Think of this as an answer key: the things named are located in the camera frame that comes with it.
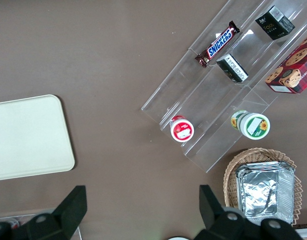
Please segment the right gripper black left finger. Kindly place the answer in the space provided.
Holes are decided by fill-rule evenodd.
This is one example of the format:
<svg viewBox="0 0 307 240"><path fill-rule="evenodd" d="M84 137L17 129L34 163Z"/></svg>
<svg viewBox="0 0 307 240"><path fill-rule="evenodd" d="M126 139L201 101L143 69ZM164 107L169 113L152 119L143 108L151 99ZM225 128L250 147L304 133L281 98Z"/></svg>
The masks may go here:
<svg viewBox="0 0 307 240"><path fill-rule="evenodd" d="M34 216L11 232L13 240L70 240L87 212L84 185L77 185L51 213Z"/></svg>

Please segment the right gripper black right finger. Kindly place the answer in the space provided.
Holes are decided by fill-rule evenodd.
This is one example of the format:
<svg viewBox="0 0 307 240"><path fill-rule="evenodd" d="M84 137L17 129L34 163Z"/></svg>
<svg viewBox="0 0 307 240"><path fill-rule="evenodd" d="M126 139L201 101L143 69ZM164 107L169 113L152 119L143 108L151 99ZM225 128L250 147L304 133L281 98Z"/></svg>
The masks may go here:
<svg viewBox="0 0 307 240"><path fill-rule="evenodd" d="M199 211L205 228L195 240L260 240L260 227L233 210L225 210L209 185L199 186Z"/></svg>

